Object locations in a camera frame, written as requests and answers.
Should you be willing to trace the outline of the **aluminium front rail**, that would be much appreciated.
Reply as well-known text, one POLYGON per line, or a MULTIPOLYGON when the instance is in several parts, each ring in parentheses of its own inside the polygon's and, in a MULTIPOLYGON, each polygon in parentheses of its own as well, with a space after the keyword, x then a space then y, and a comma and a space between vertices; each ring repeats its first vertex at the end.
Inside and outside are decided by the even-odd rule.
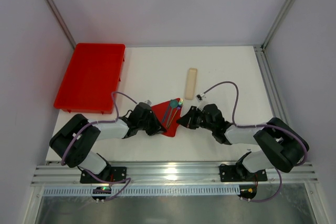
MULTIPOLYGON (((111 166, 125 167, 126 176, 134 185, 191 185, 220 184, 221 164, 231 162, 112 162, 111 166)), ((66 186, 80 183, 81 171, 77 168, 61 166, 58 162, 48 162, 36 167, 32 186, 66 186)))

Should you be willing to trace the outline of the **aluminium right side rail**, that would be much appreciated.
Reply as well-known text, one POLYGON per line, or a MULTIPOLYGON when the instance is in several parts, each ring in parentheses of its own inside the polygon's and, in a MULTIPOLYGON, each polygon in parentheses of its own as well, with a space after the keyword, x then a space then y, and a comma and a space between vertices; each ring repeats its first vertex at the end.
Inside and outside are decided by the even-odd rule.
POLYGON ((289 124, 285 108, 280 99, 278 88, 276 86, 275 79, 267 59, 267 55, 262 47, 258 45, 254 46, 254 52, 264 82, 273 117, 277 117, 281 119, 284 123, 289 124))

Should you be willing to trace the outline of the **iridescent rainbow fork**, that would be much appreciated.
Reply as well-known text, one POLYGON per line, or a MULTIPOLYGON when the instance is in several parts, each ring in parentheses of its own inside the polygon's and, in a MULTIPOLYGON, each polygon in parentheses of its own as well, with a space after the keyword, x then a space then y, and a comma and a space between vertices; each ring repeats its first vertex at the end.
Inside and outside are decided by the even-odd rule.
POLYGON ((174 118, 175 118, 177 112, 182 108, 183 103, 184 103, 184 100, 183 100, 183 99, 180 99, 179 102, 178 102, 178 105, 177 105, 177 107, 176 107, 176 111, 175 111, 175 113, 173 114, 172 118, 170 119, 170 121, 169 121, 169 123, 168 123, 168 125, 167 125, 167 128, 168 128, 168 129, 169 129, 169 127, 171 126, 171 124, 173 123, 173 120, 174 120, 174 118))

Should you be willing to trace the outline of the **aluminium corner post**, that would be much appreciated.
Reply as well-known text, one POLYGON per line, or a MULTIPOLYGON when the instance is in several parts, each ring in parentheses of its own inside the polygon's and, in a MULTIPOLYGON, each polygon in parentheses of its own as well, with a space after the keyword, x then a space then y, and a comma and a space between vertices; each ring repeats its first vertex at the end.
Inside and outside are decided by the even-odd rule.
POLYGON ((44 0, 45 3, 47 4, 48 8, 50 9, 52 15, 54 16, 55 20, 57 21, 60 29, 62 30, 63 34, 66 37, 66 40, 69 42, 70 46, 72 49, 75 49, 76 47, 76 42, 65 22, 65 20, 63 19, 63 16, 61 14, 61 12, 59 11, 56 3, 54 0, 44 0))
POLYGON ((261 44, 261 49, 265 51, 269 46, 270 42, 272 41, 273 37, 275 36, 276 32, 278 31, 280 25, 283 23, 285 18, 287 17, 291 7, 295 3, 296 0, 285 0, 282 4, 280 11, 278 12, 264 42, 261 44))

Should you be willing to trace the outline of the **right black controller board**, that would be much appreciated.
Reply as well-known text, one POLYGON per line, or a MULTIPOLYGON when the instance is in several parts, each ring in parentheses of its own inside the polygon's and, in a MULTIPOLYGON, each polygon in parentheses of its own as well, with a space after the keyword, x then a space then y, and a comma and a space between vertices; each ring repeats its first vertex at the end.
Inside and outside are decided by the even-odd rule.
POLYGON ((240 185, 238 197, 241 200, 252 201, 257 194, 257 187, 253 185, 240 185))

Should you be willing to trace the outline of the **teal spoon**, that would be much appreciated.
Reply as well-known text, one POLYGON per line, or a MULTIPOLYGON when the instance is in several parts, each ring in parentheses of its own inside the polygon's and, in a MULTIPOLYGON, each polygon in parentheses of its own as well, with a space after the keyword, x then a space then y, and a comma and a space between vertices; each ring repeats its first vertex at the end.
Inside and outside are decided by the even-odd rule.
POLYGON ((167 121, 166 121, 166 126, 168 126, 171 115, 172 115, 172 112, 178 106, 178 103, 179 102, 176 99, 170 101, 170 112, 169 112, 169 115, 168 115, 168 118, 167 118, 167 121))

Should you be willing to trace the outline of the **aluminium rail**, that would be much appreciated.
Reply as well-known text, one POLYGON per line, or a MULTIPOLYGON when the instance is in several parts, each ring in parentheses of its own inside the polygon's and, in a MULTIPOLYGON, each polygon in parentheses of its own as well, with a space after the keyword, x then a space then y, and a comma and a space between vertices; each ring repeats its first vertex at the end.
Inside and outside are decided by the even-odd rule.
POLYGON ((277 117, 281 119, 284 123, 289 124, 285 108, 280 99, 278 88, 276 86, 275 79, 267 59, 267 55, 262 47, 258 45, 254 46, 254 52, 264 82, 273 117, 277 117))
MULTIPOLYGON (((125 167, 126 176, 134 185, 191 185, 220 184, 221 164, 231 162, 112 162, 111 166, 125 167)), ((32 186, 66 186, 80 183, 81 171, 77 168, 61 166, 58 162, 48 162, 36 167, 32 186)))

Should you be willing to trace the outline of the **left black controller board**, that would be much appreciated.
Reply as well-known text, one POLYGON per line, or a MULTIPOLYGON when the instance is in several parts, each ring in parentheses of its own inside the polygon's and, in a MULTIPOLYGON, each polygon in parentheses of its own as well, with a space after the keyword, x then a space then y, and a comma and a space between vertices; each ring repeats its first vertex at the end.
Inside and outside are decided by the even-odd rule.
POLYGON ((105 202, 111 196, 111 187, 99 186, 92 190, 91 196, 96 202, 105 202))

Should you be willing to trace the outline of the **beige utensil holder tray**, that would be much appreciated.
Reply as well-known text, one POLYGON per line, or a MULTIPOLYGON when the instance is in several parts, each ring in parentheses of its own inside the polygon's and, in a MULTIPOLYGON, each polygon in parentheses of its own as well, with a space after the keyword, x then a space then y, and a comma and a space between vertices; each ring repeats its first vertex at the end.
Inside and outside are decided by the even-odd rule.
POLYGON ((189 68, 186 76, 186 84, 185 84, 185 92, 184 99, 185 100, 193 100, 196 82, 197 82, 197 73, 198 70, 196 68, 189 68))

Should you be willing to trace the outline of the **left aluminium corner post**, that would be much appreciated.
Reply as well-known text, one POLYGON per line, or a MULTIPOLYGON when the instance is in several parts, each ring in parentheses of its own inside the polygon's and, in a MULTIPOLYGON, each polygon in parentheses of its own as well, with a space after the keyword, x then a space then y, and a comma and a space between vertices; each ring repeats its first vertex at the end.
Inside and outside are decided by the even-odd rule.
POLYGON ((45 3, 47 4, 48 8, 50 9, 52 15, 54 16, 55 20, 57 21, 60 29, 62 30, 63 34, 66 37, 66 40, 69 42, 70 46, 72 49, 75 49, 76 47, 76 42, 65 22, 65 20, 63 19, 63 16, 61 14, 61 12, 59 11, 56 3, 54 0, 44 0, 45 3))

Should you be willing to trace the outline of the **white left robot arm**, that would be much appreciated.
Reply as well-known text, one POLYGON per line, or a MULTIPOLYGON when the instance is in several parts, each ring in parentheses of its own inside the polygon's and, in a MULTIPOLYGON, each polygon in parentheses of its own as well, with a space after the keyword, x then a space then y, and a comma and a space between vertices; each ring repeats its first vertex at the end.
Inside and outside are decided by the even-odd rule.
POLYGON ((61 158, 62 166, 82 170, 83 184, 125 183, 125 178, 117 181, 115 169, 91 149, 98 140, 126 139, 139 131, 148 136, 166 132, 152 107, 144 102, 114 120, 89 121, 84 115, 76 114, 51 138, 49 146, 61 158))

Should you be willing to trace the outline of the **red plastic tray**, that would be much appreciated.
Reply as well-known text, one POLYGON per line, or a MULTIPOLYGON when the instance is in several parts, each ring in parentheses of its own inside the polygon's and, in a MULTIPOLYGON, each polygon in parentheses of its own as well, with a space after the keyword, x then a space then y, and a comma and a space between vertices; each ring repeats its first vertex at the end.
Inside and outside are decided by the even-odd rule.
POLYGON ((124 63, 124 44, 79 43, 54 101, 65 112, 111 114, 124 63))

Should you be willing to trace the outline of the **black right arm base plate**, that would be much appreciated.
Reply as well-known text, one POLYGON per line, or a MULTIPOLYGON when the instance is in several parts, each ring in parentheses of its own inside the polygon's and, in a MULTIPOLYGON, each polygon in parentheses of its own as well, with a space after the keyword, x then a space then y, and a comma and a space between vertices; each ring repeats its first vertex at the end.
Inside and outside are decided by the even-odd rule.
POLYGON ((251 173, 243 166, 225 164, 221 164, 218 168, 221 182, 266 182, 268 180, 265 170, 251 173))

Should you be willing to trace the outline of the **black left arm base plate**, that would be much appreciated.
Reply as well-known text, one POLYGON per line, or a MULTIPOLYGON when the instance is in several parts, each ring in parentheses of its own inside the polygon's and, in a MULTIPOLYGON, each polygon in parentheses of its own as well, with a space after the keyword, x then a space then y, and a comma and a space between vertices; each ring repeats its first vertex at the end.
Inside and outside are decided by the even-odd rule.
POLYGON ((125 166, 107 166, 102 172, 94 174, 83 169, 81 171, 81 184, 98 184, 113 183, 124 184, 127 176, 127 168, 125 166))

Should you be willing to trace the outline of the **black controller board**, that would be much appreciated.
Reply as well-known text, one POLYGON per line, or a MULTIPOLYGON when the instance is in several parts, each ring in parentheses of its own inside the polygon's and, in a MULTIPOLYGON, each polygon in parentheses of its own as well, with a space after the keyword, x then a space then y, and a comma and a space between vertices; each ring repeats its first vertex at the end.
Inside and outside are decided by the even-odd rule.
POLYGON ((105 202, 111 196, 111 187, 99 186, 92 190, 91 196, 96 202, 105 202))
POLYGON ((238 197, 241 200, 252 201, 257 194, 257 187, 253 185, 240 185, 238 197))

